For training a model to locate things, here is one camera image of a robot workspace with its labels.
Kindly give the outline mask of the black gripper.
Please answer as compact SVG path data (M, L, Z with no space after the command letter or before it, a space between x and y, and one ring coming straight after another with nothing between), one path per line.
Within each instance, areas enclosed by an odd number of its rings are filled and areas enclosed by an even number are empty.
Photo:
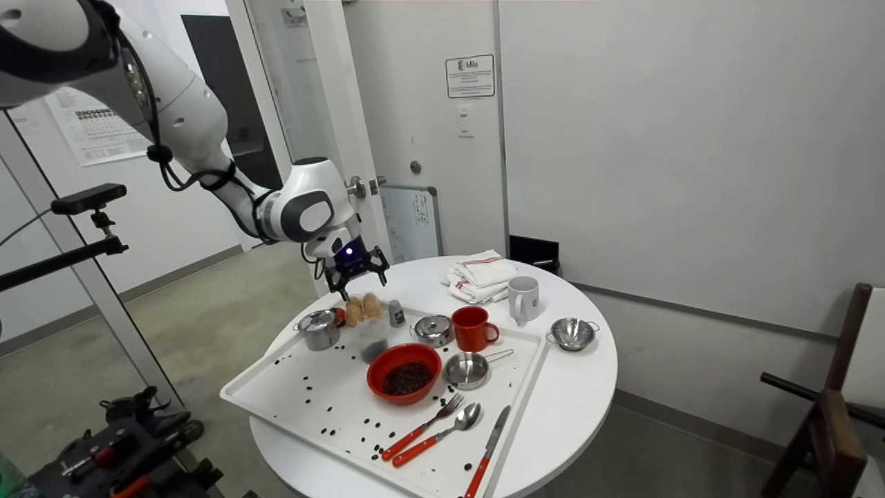
M362 274L376 274L387 282L387 256L380 245L369 248L362 237L336 244L333 256L323 263L326 286L340 297L350 297L345 282Z

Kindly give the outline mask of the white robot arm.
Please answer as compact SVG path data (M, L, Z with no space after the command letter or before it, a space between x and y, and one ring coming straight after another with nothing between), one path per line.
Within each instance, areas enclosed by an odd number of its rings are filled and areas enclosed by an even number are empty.
M366 245L358 203L333 158L303 158L279 188L238 167L224 148L231 116L213 87L164 39L112 0L0 0L0 105L20 108L74 87L148 138L148 158L173 190L200 181L243 235L303 244L333 292L390 260Z

